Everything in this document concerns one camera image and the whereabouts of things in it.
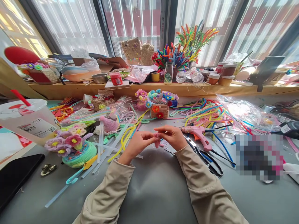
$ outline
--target blue flower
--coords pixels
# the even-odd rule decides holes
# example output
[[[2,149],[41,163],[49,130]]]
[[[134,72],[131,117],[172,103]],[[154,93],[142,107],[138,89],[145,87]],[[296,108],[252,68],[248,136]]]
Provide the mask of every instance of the blue flower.
[[[152,106],[152,102],[151,102],[151,101],[147,101],[146,104],[145,104],[145,106],[146,106],[147,108],[151,108],[151,106]]]

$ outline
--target black phone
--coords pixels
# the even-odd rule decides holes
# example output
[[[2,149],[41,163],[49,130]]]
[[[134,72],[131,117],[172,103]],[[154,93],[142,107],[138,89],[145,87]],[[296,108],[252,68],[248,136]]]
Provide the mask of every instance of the black phone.
[[[0,212],[18,193],[44,158],[44,154],[22,157],[9,162],[0,170]]]

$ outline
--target cup label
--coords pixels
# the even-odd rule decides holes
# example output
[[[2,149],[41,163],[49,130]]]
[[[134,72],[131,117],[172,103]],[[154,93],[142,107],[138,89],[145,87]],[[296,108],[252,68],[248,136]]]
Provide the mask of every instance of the cup label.
[[[57,129],[41,118],[35,119],[28,124],[18,126],[18,128],[39,138],[44,138]]]

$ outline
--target jar lid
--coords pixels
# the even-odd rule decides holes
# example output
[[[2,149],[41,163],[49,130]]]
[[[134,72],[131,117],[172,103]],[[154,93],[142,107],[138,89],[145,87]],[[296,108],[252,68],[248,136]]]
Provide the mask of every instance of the jar lid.
[[[210,73],[210,74],[209,74],[209,78],[219,79],[219,77],[220,77],[219,74],[213,74],[213,73]]]
[[[219,62],[218,65],[225,65],[228,64],[227,62]]]
[[[229,65],[225,64],[223,67],[224,68],[232,68],[232,67],[237,67],[237,65],[238,64],[229,64]]]
[[[234,76],[221,76],[221,78],[224,78],[224,79],[234,79]]]

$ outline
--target pink glue gun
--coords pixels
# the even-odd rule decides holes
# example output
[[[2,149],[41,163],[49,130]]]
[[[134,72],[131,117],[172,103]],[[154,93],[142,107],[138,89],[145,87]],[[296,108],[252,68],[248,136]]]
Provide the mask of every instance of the pink glue gun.
[[[205,128],[202,126],[196,127],[196,126],[187,126],[187,127],[182,127],[181,131],[183,133],[191,133],[194,135],[194,139],[195,140],[200,140],[202,145],[203,145],[203,149],[206,152],[209,152],[212,150],[212,145],[209,143],[209,141],[206,139],[206,137],[203,135],[203,133],[205,132]]]

